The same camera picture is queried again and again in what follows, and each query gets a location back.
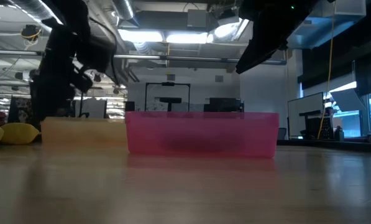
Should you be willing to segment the white board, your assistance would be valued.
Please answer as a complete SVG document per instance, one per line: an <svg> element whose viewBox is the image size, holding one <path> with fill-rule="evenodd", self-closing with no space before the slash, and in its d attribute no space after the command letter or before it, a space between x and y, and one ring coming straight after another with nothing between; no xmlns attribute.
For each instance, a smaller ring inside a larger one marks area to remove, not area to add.
<svg viewBox="0 0 371 224"><path fill-rule="evenodd" d="M305 116L301 113L313 111L323 112L323 92L305 96L288 102L288 127L290 137L301 136L301 131L306 129Z"/></svg>

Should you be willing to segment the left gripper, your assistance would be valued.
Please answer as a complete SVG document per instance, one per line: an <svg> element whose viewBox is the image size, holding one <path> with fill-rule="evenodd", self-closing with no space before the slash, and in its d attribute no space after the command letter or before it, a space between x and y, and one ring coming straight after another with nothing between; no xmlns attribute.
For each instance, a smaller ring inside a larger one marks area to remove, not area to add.
<svg viewBox="0 0 371 224"><path fill-rule="evenodd" d="M44 121L53 115L75 117L75 90L64 95L64 99L58 102L54 113L53 96L40 90L46 90L49 86L56 89L75 87L85 93L92 87L93 81L85 74L85 70L73 64L76 51L85 40L90 38L90 34L88 27L52 28L39 65L39 73L32 78L31 83L32 106L39 121Z"/></svg>

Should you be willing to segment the black metal rig frame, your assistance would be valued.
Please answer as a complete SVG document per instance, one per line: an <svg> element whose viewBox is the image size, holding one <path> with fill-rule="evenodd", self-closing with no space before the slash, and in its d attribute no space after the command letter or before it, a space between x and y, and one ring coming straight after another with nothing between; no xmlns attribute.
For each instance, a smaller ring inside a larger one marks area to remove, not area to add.
<svg viewBox="0 0 371 224"><path fill-rule="evenodd" d="M188 111L190 111L190 92L191 92L191 84L190 83L174 83L174 82L147 82L145 84L145 98L144 98L144 110L147 111L147 95L148 95L148 86L149 85L161 85L161 86L187 86L188 87ZM174 97L163 97L159 99L159 102L161 103L167 103L168 108L167 111L172 111L172 104L181 103L181 98L174 98Z"/></svg>

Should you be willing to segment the black equipment stand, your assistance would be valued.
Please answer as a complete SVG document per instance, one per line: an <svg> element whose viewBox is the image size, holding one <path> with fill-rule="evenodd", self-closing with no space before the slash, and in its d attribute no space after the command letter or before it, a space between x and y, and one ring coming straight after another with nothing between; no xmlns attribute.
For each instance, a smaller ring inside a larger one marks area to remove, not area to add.
<svg viewBox="0 0 371 224"><path fill-rule="evenodd" d="M300 131L301 136L307 140L334 140L332 116L325 110L322 116L320 110L299 114L304 119L305 127Z"/></svg>

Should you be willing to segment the pink translucent plastic bin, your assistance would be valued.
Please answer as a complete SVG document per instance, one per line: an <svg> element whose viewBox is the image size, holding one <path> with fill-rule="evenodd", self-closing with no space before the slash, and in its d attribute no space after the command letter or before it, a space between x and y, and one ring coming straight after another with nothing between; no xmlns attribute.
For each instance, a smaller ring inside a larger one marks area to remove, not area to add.
<svg viewBox="0 0 371 224"><path fill-rule="evenodd" d="M126 113L128 150L159 156L271 159L277 148L277 113Z"/></svg>

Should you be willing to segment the grey ceiling box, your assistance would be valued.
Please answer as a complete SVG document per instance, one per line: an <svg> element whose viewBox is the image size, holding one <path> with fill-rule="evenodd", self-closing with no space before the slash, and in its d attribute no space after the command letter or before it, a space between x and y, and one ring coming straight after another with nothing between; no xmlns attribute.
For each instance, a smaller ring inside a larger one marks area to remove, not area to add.
<svg viewBox="0 0 371 224"><path fill-rule="evenodd" d="M198 9L189 9L187 11L187 27L205 28L207 24L207 12Z"/></svg>

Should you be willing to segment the black monitor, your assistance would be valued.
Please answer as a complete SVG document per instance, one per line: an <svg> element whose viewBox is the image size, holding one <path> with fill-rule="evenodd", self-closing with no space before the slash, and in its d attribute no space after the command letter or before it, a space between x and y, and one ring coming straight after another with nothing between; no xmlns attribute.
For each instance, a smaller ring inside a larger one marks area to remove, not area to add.
<svg viewBox="0 0 371 224"><path fill-rule="evenodd" d="M244 112L244 104L237 98L210 98L204 112Z"/></svg>

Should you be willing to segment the white angled panel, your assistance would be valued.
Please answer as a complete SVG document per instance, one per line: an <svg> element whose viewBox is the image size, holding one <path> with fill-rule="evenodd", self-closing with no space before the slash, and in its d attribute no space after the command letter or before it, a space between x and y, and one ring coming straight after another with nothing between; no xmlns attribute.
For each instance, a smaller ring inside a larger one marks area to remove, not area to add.
<svg viewBox="0 0 371 224"><path fill-rule="evenodd" d="M331 96L342 112L362 111L366 109L366 106L361 97L353 88L331 92Z"/></svg>

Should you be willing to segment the rectangular ceiling light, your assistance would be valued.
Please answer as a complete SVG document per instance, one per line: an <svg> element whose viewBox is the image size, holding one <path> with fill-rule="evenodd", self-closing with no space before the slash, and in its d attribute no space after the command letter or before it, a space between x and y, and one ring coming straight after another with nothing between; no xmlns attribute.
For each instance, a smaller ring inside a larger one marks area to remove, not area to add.
<svg viewBox="0 0 371 224"><path fill-rule="evenodd" d="M162 42L163 36L158 31L142 31L142 30L117 30L122 40L129 42Z"/></svg>
<svg viewBox="0 0 371 224"><path fill-rule="evenodd" d="M170 34L166 38L166 42L174 44L205 44L207 42L208 33L176 33Z"/></svg>

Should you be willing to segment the black aluminium frame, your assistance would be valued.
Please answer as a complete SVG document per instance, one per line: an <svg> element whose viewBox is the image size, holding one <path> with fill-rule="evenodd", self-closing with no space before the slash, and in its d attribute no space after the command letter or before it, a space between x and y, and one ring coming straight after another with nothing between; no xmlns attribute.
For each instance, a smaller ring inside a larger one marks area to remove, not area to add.
<svg viewBox="0 0 371 224"><path fill-rule="evenodd" d="M306 146L306 147L319 147L330 150L371 153L371 143L365 142L340 142L340 141L291 139L291 140L277 140L277 146Z"/></svg>

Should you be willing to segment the large rectangular air duct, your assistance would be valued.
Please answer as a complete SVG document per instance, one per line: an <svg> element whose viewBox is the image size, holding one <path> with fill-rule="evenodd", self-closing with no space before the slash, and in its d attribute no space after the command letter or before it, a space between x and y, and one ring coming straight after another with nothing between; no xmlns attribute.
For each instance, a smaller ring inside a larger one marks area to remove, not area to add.
<svg viewBox="0 0 371 224"><path fill-rule="evenodd" d="M323 45L355 25L367 13L367 0L319 0L311 14L287 38L291 49Z"/></svg>

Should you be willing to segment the silver round duct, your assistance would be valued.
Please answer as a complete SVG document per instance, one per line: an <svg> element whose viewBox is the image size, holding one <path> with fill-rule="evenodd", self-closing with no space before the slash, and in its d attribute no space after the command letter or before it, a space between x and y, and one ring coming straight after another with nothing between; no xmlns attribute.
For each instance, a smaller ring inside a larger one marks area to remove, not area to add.
<svg viewBox="0 0 371 224"><path fill-rule="evenodd" d="M122 20L130 20L135 16L132 0L112 0L119 18Z"/></svg>

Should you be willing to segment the silver spiral duct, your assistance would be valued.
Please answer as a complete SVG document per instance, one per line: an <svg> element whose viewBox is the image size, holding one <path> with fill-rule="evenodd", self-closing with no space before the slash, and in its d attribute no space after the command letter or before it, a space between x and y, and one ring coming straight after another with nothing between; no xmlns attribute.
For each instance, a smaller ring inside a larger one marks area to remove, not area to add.
<svg viewBox="0 0 371 224"><path fill-rule="evenodd" d="M8 0L15 7L27 14L35 22L44 26L43 20L54 18L59 24L63 22L54 14L54 12L42 0Z"/></svg>

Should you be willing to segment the grey horizontal pipe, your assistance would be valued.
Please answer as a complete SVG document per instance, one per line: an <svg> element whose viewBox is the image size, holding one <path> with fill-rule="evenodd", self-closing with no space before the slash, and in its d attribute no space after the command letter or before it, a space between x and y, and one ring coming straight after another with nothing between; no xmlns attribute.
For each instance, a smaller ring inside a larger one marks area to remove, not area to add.
<svg viewBox="0 0 371 224"><path fill-rule="evenodd" d="M25 50L0 50L0 55L24 56L28 58L41 57L43 51L25 51ZM215 62L215 63L237 63L237 58L217 58L217 57L188 57L178 55L134 55L134 54L116 54L114 58L120 59L139 59L139 60L176 60L193 62Z"/></svg>

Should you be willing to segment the floral patterned panel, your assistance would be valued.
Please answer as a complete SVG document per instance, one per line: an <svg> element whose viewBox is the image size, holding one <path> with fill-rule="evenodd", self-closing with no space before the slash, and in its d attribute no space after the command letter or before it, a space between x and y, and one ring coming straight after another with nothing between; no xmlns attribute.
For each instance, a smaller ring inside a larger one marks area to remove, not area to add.
<svg viewBox="0 0 371 224"><path fill-rule="evenodd" d="M12 97L8 113L8 123L32 122L33 111L30 98Z"/></svg>

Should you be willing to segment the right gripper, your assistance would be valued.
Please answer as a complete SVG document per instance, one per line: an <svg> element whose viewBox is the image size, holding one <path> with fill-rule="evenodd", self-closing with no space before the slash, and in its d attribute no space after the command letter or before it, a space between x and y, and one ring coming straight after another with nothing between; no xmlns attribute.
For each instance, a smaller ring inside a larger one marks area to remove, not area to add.
<svg viewBox="0 0 371 224"><path fill-rule="evenodd" d="M242 0L239 15L253 22L253 36L236 65L237 73L270 59L277 50L286 50L292 12L290 0Z"/></svg>

